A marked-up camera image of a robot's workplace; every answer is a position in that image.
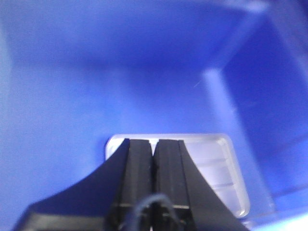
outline blue bin wall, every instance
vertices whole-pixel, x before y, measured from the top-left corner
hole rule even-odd
[[[269,21],[224,70],[277,209],[308,206],[306,74]]]

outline translucent plastic tab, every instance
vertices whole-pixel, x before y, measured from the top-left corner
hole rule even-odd
[[[218,197],[238,218],[248,214],[250,204],[232,143],[224,134],[120,134],[106,145],[106,158],[124,138],[149,140],[154,152],[158,140],[183,140],[192,160]]]

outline black plastic mount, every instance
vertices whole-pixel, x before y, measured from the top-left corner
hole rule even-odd
[[[30,205],[13,231],[133,231],[128,215],[157,193],[171,208],[146,205],[138,230],[248,231],[205,181],[183,141],[160,140],[152,157],[148,141],[129,139],[88,177]]]

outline blue surface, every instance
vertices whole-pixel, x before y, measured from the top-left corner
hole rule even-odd
[[[198,1],[2,1],[0,231],[92,172],[117,133],[227,133],[247,220],[306,206],[307,81],[264,19]]]

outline blue plastic bin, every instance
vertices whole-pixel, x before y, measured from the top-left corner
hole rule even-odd
[[[307,212],[307,11],[289,4],[1,1],[0,231],[120,133],[226,133],[247,226]]]

